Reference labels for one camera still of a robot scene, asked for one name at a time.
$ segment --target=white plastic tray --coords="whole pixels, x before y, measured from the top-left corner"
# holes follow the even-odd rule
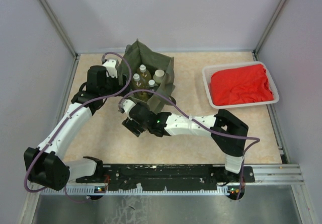
[[[210,82],[211,82],[211,77],[212,75],[220,70],[223,69],[233,69],[233,68],[239,68],[243,66],[248,66],[248,65],[254,65],[254,64],[262,64],[264,68],[266,69],[266,76],[268,78],[268,83],[269,83],[269,89],[273,93],[273,101],[266,101],[266,102],[254,102],[254,103],[245,103],[245,104],[236,104],[236,105],[223,105],[223,106],[216,106],[212,102],[212,96],[211,96],[211,91],[210,91]],[[234,107],[249,107],[249,106],[258,106],[258,105],[265,105],[265,104],[272,104],[272,103],[277,103],[278,100],[280,99],[280,96],[278,95],[276,86],[273,82],[273,79],[271,77],[271,74],[267,70],[266,66],[259,61],[252,61],[252,62],[240,62],[240,63],[232,63],[232,64],[218,64],[218,65],[210,65],[206,66],[202,69],[202,78],[203,78],[203,83],[205,84],[205,90],[206,94],[209,100],[209,104],[216,109],[226,109],[226,108],[234,108]]]

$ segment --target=metal sheet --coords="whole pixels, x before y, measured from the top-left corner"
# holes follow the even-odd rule
[[[47,1],[76,52],[94,53],[137,37],[158,51],[252,50],[280,0]]]
[[[37,0],[0,0],[0,38],[0,166],[7,166],[0,223],[7,224],[18,222],[27,196],[23,153],[56,125],[73,56]]]
[[[225,196],[104,196],[84,204],[40,196],[36,223],[302,223],[291,186],[249,186],[238,202]]]
[[[274,104],[291,163],[299,163],[322,223],[322,0],[289,0],[259,58],[274,78]]]

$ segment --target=cable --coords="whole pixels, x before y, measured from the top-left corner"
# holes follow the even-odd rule
[[[35,192],[39,192],[39,191],[42,191],[44,190],[46,187],[42,187],[38,190],[31,190],[29,187],[28,187],[28,176],[30,175],[30,172],[32,170],[32,168],[34,167],[35,163],[37,162],[37,160],[40,158],[40,156],[46,151],[46,149],[52,144],[52,142],[55,140],[55,138],[58,136],[58,134],[60,133],[60,131],[62,130],[62,128],[66,125],[67,121],[69,119],[72,118],[72,116],[79,110],[81,109],[82,107],[94,102],[94,101],[98,101],[98,100],[103,100],[103,99],[107,99],[109,97],[115,97],[117,95],[119,95],[121,92],[123,92],[127,87],[128,85],[130,84],[131,82],[131,79],[132,79],[132,71],[131,71],[131,67],[129,65],[129,63],[127,62],[127,60],[119,55],[118,53],[114,53],[114,52],[107,52],[105,54],[103,54],[102,56],[102,62],[104,63],[105,62],[105,56],[108,55],[108,54],[113,54],[113,55],[116,55],[118,57],[120,57],[127,65],[128,69],[129,69],[129,78],[128,78],[128,81],[126,82],[125,86],[119,90],[118,92],[116,93],[113,93],[111,95],[108,95],[108,96],[102,96],[102,97],[97,97],[97,98],[94,98],[94,99],[91,99],[83,104],[81,104],[79,107],[77,107],[74,111],[71,112],[71,114],[69,115],[69,117],[65,118],[65,120],[62,122],[62,124],[58,127],[58,129],[54,132],[53,136],[51,137],[51,139],[48,141],[47,145],[38,153],[38,155],[33,159],[33,161],[31,162],[27,172],[26,172],[26,175],[25,175],[25,179],[24,179],[24,187],[25,189],[28,191],[28,192],[32,192],[32,193],[35,193]],[[189,119],[189,116],[184,113],[175,103],[173,103],[171,100],[169,100],[168,98],[166,98],[165,96],[163,96],[162,94],[158,93],[158,92],[155,92],[155,91],[150,91],[150,90],[135,90],[135,91],[132,91],[132,92],[129,92],[128,94],[126,94],[119,102],[119,108],[121,108],[121,103],[123,102],[123,100],[125,98],[127,98],[128,96],[130,95],[133,95],[134,93],[136,92],[148,92],[148,93],[151,93],[151,94],[156,94],[158,95],[159,97],[163,98],[164,100],[168,101],[171,105],[173,105],[183,116],[185,116],[186,118]],[[230,138],[235,138],[235,139],[243,139],[243,140],[254,140],[254,142],[252,142],[245,150],[244,150],[244,155],[246,153],[246,151],[251,147],[253,146],[254,144],[258,143],[260,141],[259,138],[257,137],[245,137],[245,136],[237,136],[237,135],[231,135],[231,134],[226,134],[226,133],[221,133],[221,132],[217,132],[217,131],[214,131],[214,130],[211,130],[209,128],[207,128],[206,126],[204,126],[202,123],[198,122],[196,119],[191,119],[191,121],[195,122],[196,124],[198,124],[200,127],[202,127],[203,129],[205,129],[206,131],[209,131],[213,134],[216,134],[216,135],[219,135],[219,136],[223,136],[223,137],[230,137]],[[239,188],[241,188],[242,186],[242,179],[243,179],[243,174],[244,174],[244,161],[242,162],[241,164],[241,172],[240,172],[240,184],[239,184]]]
[[[67,196],[68,199],[70,199],[71,201],[76,202],[76,203],[86,203],[91,200],[91,198],[89,196],[86,197],[86,200],[75,200],[75,199],[71,198],[71,196],[67,194],[66,185],[64,187],[64,192],[65,192],[65,195]]]
[[[156,94],[157,96],[161,97],[162,99],[166,100],[167,102],[169,102],[172,106],[174,106],[174,108],[176,108],[183,116],[185,116],[186,118],[190,119],[190,117],[184,113],[176,104],[174,104],[171,100],[169,100],[168,98],[166,98],[165,96],[163,96],[162,94],[155,92],[155,91],[150,91],[150,90],[134,90],[132,92],[129,92],[128,94],[126,94],[120,101],[119,101],[119,108],[121,107],[122,102],[125,100],[125,98],[127,98],[128,96],[136,93],[136,92],[148,92],[151,94]],[[230,137],[230,138],[235,138],[235,139],[243,139],[243,140],[253,140],[254,142],[252,142],[250,145],[247,146],[247,148],[245,148],[244,150],[244,154],[243,156],[245,156],[245,153],[247,152],[247,150],[250,149],[250,147],[252,147],[253,145],[257,144],[259,141],[261,141],[258,137],[245,137],[245,136],[237,136],[237,135],[231,135],[231,134],[226,134],[226,133],[222,133],[222,132],[217,132],[214,131],[206,126],[204,126],[202,123],[198,122],[196,119],[191,119],[191,121],[195,122],[196,124],[198,124],[200,127],[202,127],[203,129],[207,130],[208,132],[211,132],[213,134],[222,136],[222,137]],[[243,160],[243,162],[241,163],[241,171],[240,171],[240,176],[239,176],[239,189],[240,191],[237,194],[237,200],[239,199],[240,196],[240,192],[241,192],[241,187],[242,187],[242,182],[243,182],[243,177],[244,177],[244,162],[245,160]]]
[[[229,182],[226,182],[226,183],[224,183],[224,184],[222,184],[222,185],[217,185],[217,186],[219,186],[219,187],[224,187],[224,186],[226,186],[226,185],[228,185],[229,184]]]
[[[109,175],[104,175],[106,176],[105,180],[104,180],[104,187],[105,187],[105,192],[107,191],[107,187],[110,184],[110,176]]]
[[[79,87],[79,92],[81,92],[83,89],[84,89],[84,87],[86,86],[86,82],[84,82],[83,84],[81,84],[81,86]]]
[[[102,97],[97,97],[97,98],[94,98],[94,99],[91,99],[91,100],[89,100],[89,101],[87,101],[87,102],[85,102],[85,103],[83,103],[83,104],[81,104],[79,107],[77,107],[74,111],[72,111],[71,112],[71,114],[69,115],[69,117],[66,117],[65,119],[64,119],[64,121],[62,122],[62,124],[58,127],[58,129],[54,132],[54,134],[53,134],[53,136],[50,138],[50,140],[48,141],[48,143],[46,144],[46,146],[36,155],[36,157],[33,159],[33,161],[31,162],[31,164],[30,164],[30,166],[29,166],[29,168],[28,168],[28,170],[27,170],[27,172],[26,172],[26,175],[25,175],[25,179],[24,179],[24,187],[25,187],[25,189],[28,191],[28,192],[31,192],[31,193],[35,193],[35,192],[39,192],[39,191],[42,191],[42,190],[44,190],[46,187],[42,187],[42,188],[40,188],[40,189],[38,189],[38,190],[32,190],[32,189],[30,189],[29,187],[28,187],[28,176],[30,175],[30,172],[31,172],[31,170],[33,169],[33,167],[34,167],[34,165],[35,165],[35,163],[37,162],[37,160],[40,158],[40,156],[46,151],[46,149],[52,144],[52,142],[55,140],[55,138],[57,137],[57,135],[60,133],[60,131],[63,129],[63,127],[66,125],[66,123],[67,123],[67,121],[69,120],[69,119],[71,119],[72,118],[72,116],[80,109],[80,108],[82,108],[82,107],[84,107],[84,106],[86,106],[86,105],[88,105],[89,103],[92,103],[92,102],[94,102],[94,101],[98,101],[98,100],[102,100],[102,99],[107,99],[107,98],[109,98],[109,97],[115,97],[115,96],[117,96],[117,95],[119,95],[121,92],[123,92],[127,87],[128,87],[128,85],[130,84],[130,82],[131,82],[131,79],[132,79],[132,71],[131,71],[131,67],[130,67],[130,65],[129,65],[129,63],[127,62],[127,60],[123,57],[123,56],[121,56],[121,55],[119,55],[118,53],[114,53],[114,52],[107,52],[107,53],[105,53],[104,55],[103,55],[103,57],[102,57],[102,62],[105,60],[105,56],[106,55],[108,55],[108,54],[113,54],[113,55],[116,55],[116,56],[118,56],[118,57],[120,57],[124,62],[125,62],[125,64],[126,64],[126,66],[128,67],[128,69],[129,69],[129,78],[128,78],[128,81],[126,82],[126,84],[125,84],[125,86],[121,89],[121,90],[119,90],[118,92],[116,92],[116,93],[113,93],[113,94],[111,94],[111,95],[108,95],[108,96],[102,96]]]

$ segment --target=white container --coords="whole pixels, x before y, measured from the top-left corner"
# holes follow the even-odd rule
[[[157,69],[154,72],[153,80],[159,86],[161,84],[164,76],[165,76],[165,72],[161,69]]]
[[[249,66],[249,65],[254,65],[254,64],[262,64],[264,66],[264,68],[266,70],[266,76],[268,78],[269,89],[273,93],[274,100],[273,101],[266,101],[266,102],[253,102],[253,103],[236,104],[236,105],[223,105],[223,106],[214,105],[212,102],[212,96],[211,96],[211,91],[210,91],[210,82],[211,82],[212,75],[215,72],[223,70],[223,69],[234,69],[234,68],[239,68],[239,67]],[[280,96],[278,95],[278,92],[277,92],[276,86],[273,82],[273,79],[271,77],[271,74],[267,70],[266,66],[259,61],[206,66],[202,69],[202,78],[203,78],[203,83],[205,84],[205,90],[206,90],[206,94],[207,94],[207,97],[209,100],[209,104],[213,108],[216,108],[216,109],[226,109],[226,108],[234,108],[234,107],[249,107],[249,106],[272,104],[272,103],[277,103],[278,100],[280,99]]]

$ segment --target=green fabric bag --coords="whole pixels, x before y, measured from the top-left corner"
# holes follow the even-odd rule
[[[136,73],[136,70],[140,67],[141,64],[144,64],[147,70],[151,73],[151,76],[154,75],[154,72],[157,69],[162,69],[165,72],[165,76],[157,89],[156,92],[162,94],[163,96],[170,99],[172,102],[176,103],[175,99],[171,97],[171,93],[174,90],[175,86],[173,84],[175,79],[174,72],[174,57],[169,57],[160,53],[153,52],[145,44],[141,43],[139,40],[136,40],[132,45],[128,45],[125,50],[124,58],[130,64],[132,74]],[[117,66],[119,84],[122,85],[122,76],[125,75],[129,77],[129,71],[126,64],[122,61]],[[150,111],[159,113],[164,105],[170,105],[169,102],[162,99],[157,95],[153,95],[147,102],[144,102],[134,95],[129,97],[135,103],[141,103],[145,105]]]

